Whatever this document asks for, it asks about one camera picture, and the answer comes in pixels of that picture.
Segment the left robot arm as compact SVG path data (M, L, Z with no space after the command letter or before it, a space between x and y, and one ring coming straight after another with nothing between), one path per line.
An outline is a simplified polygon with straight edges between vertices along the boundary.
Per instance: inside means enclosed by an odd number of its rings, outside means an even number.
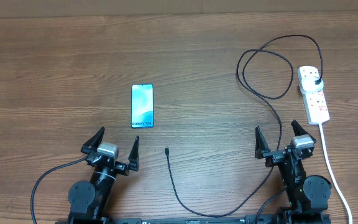
M70 212L68 223L114 223L104 214L117 175L128 176L139 170L139 137L136 136L128 163L119 162L119 148L103 141L105 128L100 130L81 148L86 163L94 168L89 181L74 183L68 193Z

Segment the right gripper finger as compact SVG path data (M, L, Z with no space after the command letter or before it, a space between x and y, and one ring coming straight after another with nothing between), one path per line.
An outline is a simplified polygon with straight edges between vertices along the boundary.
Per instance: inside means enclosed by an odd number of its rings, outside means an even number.
M259 126L255 128L255 139L255 158L262 159L270 152L270 148Z
M309 135L310 138L313 140L314 143L316 143L316 139L311 135L309 134L306 130L304 130L301 125L297 122L297 120L293 120L291 122L291 126L293 128L293 131L294 131L294 134L295 136L302 136L302 135Z

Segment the blue Galaxy smartphone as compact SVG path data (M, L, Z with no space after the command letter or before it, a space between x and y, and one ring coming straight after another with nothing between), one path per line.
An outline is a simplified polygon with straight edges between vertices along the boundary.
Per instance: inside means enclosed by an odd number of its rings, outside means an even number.
M131 127L154 127L154 86L151 83L132 85Z

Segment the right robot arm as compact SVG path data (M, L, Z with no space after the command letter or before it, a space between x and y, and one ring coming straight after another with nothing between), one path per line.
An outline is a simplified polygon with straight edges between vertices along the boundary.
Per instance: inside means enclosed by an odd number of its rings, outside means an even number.
M263 209L280 193L270 197L255 215L255 223L330 223L328 209L332 183L321 175L307 175L302 161L313 155L316 139L297 121L291 126L295 136L284 149L271 151L259 127L255 128L255 158L265 159L266 167L278 167L284 185L281 192L288 197L289 206L273 215L261 215Z

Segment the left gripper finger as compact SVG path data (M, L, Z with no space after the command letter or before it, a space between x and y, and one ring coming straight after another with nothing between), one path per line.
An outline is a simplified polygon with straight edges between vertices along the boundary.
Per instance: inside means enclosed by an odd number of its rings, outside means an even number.
M99 131L93 136L91 137L89 140L87 140L81 147L81 152L83 154L89 154L92 151L96 151L98 146L101 144L102 140L103 140L103 136L104 136L104 132L105 132L105 127L102 126Z
M139 136L135 137L128 160L129 169L137 172L139 170Z

